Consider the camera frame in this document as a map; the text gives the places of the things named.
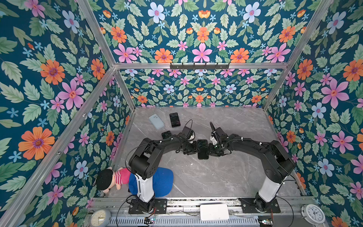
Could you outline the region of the black phone case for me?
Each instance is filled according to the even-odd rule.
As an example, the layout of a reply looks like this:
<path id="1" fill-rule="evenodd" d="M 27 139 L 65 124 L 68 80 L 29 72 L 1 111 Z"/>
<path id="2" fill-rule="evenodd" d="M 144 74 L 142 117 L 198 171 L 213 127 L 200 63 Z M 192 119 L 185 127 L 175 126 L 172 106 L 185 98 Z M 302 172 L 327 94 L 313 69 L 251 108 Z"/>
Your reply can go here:
<path id="1" fill-rule="evenodd" d="M 207 140 L 197 141 L 198 159 L 207 160 L 209 159 L 209 143 Z"/>

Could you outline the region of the light blue phone case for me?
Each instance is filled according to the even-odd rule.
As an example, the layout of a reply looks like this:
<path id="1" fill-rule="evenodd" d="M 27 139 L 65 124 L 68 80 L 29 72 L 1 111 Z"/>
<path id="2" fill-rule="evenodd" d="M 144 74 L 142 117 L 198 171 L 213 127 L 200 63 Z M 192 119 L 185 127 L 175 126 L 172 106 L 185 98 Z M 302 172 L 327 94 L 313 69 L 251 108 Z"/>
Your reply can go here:
<path id="1" fill-rule="evenodd" d="M 151 115 L 148 119 L 157 130 L 164 127 L 164 122 L 157 114 Z"/>

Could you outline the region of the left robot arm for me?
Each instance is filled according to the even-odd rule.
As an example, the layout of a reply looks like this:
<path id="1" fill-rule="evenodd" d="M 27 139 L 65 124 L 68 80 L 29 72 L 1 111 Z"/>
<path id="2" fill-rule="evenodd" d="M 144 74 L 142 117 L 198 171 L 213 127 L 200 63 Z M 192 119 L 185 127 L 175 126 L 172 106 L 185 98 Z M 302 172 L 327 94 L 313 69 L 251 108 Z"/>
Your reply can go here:
<path id="1" fill-rule="evenodd" d="M 194 141 L 195 132 L 185 126 L 179 134 L 170 131 L 162 133 L 161 140 L 145 138 L 129 160 L 131 173 L 137 183 L 136 204 L 143 213 L 151 213 L 155 209 L 155 192 L 153 189 L 153 176 L 161 162 L 162 156 L 171 151 L 186 153 L 197 152 Z"/>

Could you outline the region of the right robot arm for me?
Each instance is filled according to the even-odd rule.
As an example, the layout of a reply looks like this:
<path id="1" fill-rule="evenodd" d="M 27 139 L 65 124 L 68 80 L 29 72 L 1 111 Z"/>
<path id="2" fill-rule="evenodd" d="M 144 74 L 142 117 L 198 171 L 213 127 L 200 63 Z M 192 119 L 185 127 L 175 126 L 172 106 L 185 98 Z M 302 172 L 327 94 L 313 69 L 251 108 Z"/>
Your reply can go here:
<path id="1" fill-rule="evenodd" d="M 269 211 L 283 182 L 292 175 L 296 167 L 291 156 L 279 141 L 259 142 L 237 134 L 227 135 L 222 128 L 215 128 L 213 123 L 210 123 L 210 126 L 212 129 L 210 155 L 221 157 L 226 155 L 226 151 L 239 151 L 261 161 L 266 177 L 256 193 L 253 206 L 260 213 Z"/>

